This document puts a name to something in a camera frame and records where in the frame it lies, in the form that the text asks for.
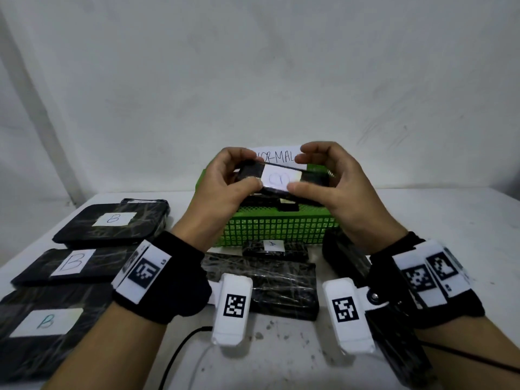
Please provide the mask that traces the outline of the person's right hand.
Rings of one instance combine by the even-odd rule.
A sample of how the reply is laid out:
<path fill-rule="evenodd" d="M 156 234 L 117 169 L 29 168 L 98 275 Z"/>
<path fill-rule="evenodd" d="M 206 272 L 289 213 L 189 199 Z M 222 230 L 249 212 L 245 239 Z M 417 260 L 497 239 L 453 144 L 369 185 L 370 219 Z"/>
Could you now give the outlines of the person's right hand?
<path fill-rule="evenodd" d="M 322 204 L 351 241 L 370 255 L 408 234 L 386 209 L 361 165 L 336 142 L 303 144 L 295 157 L 299 164 L 325 166 L 333 176 L 326 199 L 308 199 Z"/>

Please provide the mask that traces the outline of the black wrist band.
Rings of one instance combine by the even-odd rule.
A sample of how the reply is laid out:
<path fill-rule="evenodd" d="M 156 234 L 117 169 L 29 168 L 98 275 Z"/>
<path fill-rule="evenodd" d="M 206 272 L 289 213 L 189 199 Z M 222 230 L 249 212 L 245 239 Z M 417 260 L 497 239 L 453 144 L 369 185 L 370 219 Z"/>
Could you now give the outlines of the black wrist band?
<path fill-rule="evenodd" d="M 162 232 L 113 291 L 120 307 L 158 324 L 198 314 L 212 288 L 202 268 L 204 252 Z"/>
<path fill-rule="evenodd" d="M 485 310 L 457 259 L 413 232 L 370 256 L 367 283 L 414 329 L 429 329 Z"/>

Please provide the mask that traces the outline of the person's left hand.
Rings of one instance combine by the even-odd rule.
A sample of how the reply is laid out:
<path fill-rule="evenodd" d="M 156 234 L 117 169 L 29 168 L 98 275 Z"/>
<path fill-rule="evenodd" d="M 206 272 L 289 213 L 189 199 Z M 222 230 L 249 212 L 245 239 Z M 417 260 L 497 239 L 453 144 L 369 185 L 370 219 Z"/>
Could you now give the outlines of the person's left hand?
<path fill-rule="evenodd" d="M 224 231 L 241 202 L 253 193 L 232 193 L 234 171 L 248 160 L 261 161 L 247 148 L 224 148 L 211 160 L 184 215 L 172 228 L 172 234 L 192 247 L 206 252 Z"/>

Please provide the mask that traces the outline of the person's right forearm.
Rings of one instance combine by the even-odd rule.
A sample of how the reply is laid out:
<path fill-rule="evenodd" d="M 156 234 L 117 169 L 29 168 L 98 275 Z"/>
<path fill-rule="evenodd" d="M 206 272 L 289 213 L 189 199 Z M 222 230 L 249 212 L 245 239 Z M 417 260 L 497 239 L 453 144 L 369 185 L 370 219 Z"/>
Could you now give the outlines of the person's right forearm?
<path fill-rule="evenodd" d="M 443 390 L 520 390 L 520 348 L 486 317 L 416 329 Z"/>

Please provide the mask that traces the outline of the black left wrist band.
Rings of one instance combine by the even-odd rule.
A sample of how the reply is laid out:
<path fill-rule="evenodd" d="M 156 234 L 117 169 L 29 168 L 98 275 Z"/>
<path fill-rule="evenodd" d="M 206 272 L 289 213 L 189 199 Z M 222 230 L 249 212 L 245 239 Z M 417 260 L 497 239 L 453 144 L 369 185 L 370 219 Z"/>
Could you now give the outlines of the black left wrist band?
<path fill-rule="evenodd" d="M 204 252 L 162 232 L 113 291 L 120 307 L 158 324 L 198 314 L 212 288 L 202 268 Z"/>

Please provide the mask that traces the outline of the green plastic mesh basket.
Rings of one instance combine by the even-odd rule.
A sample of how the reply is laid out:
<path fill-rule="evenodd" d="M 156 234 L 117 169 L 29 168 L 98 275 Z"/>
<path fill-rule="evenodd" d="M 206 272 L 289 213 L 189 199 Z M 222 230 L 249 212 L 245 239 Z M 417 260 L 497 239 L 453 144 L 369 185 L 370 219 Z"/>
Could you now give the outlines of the green plastic mesh basket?
<path fill-rule="evenodd" d="M 297 204 L 297 210 L 282 210 L 280 200 L 267 206 L 241 205 L 226 224 L 216 247 L 242 246 L 253 240 L 299 241 L 320 244 L 329 228 L 339 224 L 323 206 Z"/>

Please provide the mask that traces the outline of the large black wrapped package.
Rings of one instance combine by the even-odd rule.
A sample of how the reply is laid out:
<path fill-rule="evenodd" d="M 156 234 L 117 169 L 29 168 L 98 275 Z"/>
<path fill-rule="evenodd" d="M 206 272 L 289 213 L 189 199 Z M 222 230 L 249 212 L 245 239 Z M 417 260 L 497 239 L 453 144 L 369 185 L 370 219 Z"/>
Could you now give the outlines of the large black wrapped package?
<path fill-rule="evenodd" d="M 0 301 L 0 385 L 49 379 L 112 302 L 112 285 L 19 288 Z"/>
<path fill-rule="evenodd" d="M 135 246 L 98 249 L 49 249 L 11 280 L 15 287 L 111 282 Z"/>
<path fill-rule="evenodd" d="M 152 240 L 166 227 L 166 200 L 89 205 L 53 236 L 69 249 L 131 246 Z"/>

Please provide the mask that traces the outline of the black wrapped package without label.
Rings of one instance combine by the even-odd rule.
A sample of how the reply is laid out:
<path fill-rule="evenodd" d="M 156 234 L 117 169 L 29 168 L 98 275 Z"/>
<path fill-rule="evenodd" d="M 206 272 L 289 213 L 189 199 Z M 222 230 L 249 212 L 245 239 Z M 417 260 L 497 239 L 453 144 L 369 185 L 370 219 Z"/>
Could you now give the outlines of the black wrapped package without label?
<path fill-rule="evenodd" d="M 322 255 L 339 278 L 350 278 L 357 288 L 366 287 L 371 262 L 341 228 L 329 228 L 322 240 Z"/>
<path fill-rule="evenodd" d="M 437 381 L 413 329 L 394 308 L 385 306 L 370 310 L 366 318 L 375 343 L 403 386 L 420 390 Z"/>
<path fill-rule="evenodd" d="M 219 281 L 224 273 L 251 278 L 252 313 L 317 320 L 320 305 L 314 263 L 207 253 L 202 268 L 210 281 Z"/>

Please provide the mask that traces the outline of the white paper sign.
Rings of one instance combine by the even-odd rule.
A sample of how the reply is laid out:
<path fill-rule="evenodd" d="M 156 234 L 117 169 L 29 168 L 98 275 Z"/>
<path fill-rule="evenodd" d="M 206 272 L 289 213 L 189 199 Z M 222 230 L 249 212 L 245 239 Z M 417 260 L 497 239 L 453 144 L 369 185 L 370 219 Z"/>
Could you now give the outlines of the white paper sign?
<path fill-rule="evenodd" d="M 307 169 L 306 164 L 298 164 L 295 162 L 295 157 L 302 153 L 300 145 L 264 146 L 249 149 L 255 151 L 257 156 L 262 157 L 266 163 L 299 168 L 302 170 Z"/>

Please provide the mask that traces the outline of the person's left forearm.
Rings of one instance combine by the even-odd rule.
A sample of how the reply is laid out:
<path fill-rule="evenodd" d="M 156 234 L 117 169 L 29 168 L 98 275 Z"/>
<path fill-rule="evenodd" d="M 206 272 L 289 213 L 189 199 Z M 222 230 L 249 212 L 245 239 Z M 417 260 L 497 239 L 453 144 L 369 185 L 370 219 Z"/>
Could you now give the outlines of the person's left forearm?
<path fill-rule="evenodd" d="M 142 390 L 166 328 L 111 303 L 42 390 Z"/>

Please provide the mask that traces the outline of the black wrapped package in basket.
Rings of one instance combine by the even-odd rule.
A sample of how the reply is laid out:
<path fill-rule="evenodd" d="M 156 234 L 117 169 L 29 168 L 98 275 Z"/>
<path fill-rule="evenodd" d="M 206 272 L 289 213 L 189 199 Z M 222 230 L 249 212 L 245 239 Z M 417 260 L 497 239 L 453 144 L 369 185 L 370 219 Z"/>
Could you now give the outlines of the black wrapped package in basket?
<path fill-rule="evenodd" d="M 246 197 L 239 207 L 246 209 L 276 209 L 280 212 L 298 212 L 300 210 L 299 204 L 294 201 L 259 193 Z"/>

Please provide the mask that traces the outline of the black right wrist band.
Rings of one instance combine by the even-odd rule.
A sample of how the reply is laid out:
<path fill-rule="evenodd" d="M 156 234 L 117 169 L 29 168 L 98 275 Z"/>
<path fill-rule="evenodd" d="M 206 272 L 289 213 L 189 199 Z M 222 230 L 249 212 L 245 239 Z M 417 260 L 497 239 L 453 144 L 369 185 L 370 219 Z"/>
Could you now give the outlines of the black right wrist band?
<path fill-rule="evenodd" d="M 367 283 L 414 329 L 429 329 L 485 310 L 457 259 L 413 232 L 370 256 Z"/>

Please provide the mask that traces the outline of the small black package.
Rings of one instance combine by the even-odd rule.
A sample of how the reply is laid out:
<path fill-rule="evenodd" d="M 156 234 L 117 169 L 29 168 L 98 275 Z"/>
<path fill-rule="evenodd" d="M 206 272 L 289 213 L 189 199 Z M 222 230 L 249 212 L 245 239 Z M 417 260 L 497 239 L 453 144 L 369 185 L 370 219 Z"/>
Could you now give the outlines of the small black package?
<path fill-rule="evenodd" d="M 262 182 L 260 194 L 291 200 L 288 184 L 306 182 L 322 187 L 330 184 L 330 173 L 323 170 L 303 170 L 284 165 L 277 165 L 258 161 L 245 161 L 236 172 L 236 182 L 248 177 L 255 177 Z"/>
<path fill-rule="evenodd" d="M 242 255 L 290 262 L 308 262 L 306 245 L 299 241 L 248 240 L 243 243 Z"/>

